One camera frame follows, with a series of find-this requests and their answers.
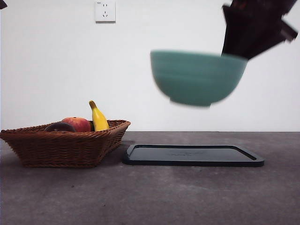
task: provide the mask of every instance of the concrete tabletop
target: concrete tabletop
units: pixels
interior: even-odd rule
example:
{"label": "concrete tabletop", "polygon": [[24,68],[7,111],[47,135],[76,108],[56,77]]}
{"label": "concrete tabletop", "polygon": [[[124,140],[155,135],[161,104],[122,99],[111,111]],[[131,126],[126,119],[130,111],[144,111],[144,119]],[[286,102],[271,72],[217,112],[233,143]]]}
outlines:
{"label": "concrete tabletop", "polygon": [[[125,165],[134,143],[229,144],[262,167]],[[297,225],[300,133],[126,132],[90,169],[24,168],[1,144],[2,225]]]}

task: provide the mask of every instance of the green bowl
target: green bowl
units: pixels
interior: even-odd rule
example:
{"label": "green bowl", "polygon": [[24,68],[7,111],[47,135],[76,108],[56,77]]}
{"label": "green bowl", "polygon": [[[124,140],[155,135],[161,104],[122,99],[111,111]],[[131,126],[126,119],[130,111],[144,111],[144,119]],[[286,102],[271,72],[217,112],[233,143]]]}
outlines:
{"label": "green bowl", "polygon": [[210,106],[238,85],[248,60],[229,54],[153,50],[154,80],[174,102]]}

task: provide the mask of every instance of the banana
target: banana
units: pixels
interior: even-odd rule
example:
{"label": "banana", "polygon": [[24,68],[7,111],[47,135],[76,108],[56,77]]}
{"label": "banana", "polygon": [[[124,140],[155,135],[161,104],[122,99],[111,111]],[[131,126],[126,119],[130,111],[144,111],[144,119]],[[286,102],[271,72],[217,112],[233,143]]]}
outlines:
{"label": "banana", "polygon": [[97,108],[94,101],[89,101],[90,107],[92,109],[92,118],[95,131],[106,130],[109,128],[107,120],[105,116],[100,112]]}

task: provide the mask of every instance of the electrical outlet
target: electrical outlet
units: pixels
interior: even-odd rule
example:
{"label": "electrical outlet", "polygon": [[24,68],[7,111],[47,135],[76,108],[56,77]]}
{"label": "electrical outlet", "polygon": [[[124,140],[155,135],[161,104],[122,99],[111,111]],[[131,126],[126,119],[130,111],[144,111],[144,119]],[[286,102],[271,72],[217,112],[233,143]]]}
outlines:
{"label": "electrical outlet", "polygon": [[116,22],[116,2],[113,0],[96,1],[95,21]]}

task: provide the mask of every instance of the dark purple plum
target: dark purple plum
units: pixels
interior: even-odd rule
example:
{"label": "dark purple plum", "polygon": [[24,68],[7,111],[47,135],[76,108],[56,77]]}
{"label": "dark purple plum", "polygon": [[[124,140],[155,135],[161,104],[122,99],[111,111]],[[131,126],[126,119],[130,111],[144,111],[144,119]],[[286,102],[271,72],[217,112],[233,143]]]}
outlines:
{"label": "dark purple plum", "polygon": [[53,124],[47,126],[45,128],[45,131],[48,131],[48,132],[52,132],[52,131],[72,131],[72,132],[76,132],[75,128],[72,125],[70,125],[68,123],[63,123],[63,122],[53,123]]}

